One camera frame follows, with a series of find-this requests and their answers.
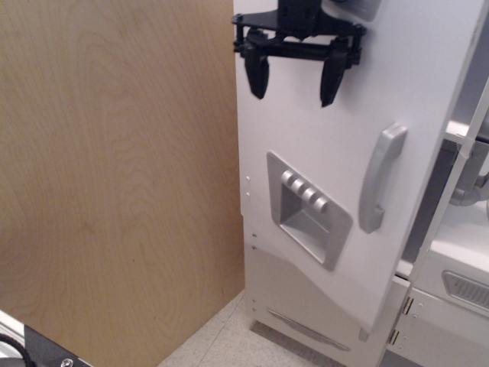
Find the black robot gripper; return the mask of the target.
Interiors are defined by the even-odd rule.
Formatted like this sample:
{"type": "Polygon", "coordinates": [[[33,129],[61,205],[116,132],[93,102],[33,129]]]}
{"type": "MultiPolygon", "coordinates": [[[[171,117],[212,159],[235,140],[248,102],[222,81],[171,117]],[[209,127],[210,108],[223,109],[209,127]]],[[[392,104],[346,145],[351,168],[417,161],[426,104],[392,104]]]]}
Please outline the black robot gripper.
{"type": "Polygon", "coordinates": [[[270,67],[268,56],[325,61],[320,99],[330,106],[347,68],[361,59],[361,39],[367,29],[332,17],[321,1],[279,1],[272,11],[237,14],[234,52],[244,58],[252,94],[263,99],[270,67]]]}

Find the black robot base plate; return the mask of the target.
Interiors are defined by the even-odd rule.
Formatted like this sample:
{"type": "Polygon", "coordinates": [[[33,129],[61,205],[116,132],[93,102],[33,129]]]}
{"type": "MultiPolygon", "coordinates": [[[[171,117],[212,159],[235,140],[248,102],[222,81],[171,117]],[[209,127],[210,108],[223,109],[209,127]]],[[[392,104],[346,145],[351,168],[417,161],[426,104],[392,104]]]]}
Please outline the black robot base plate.
{"type": "Polygon", "coordinates": [[[30,326],[1,311],[1,366],[92,366],[30,326]]]}

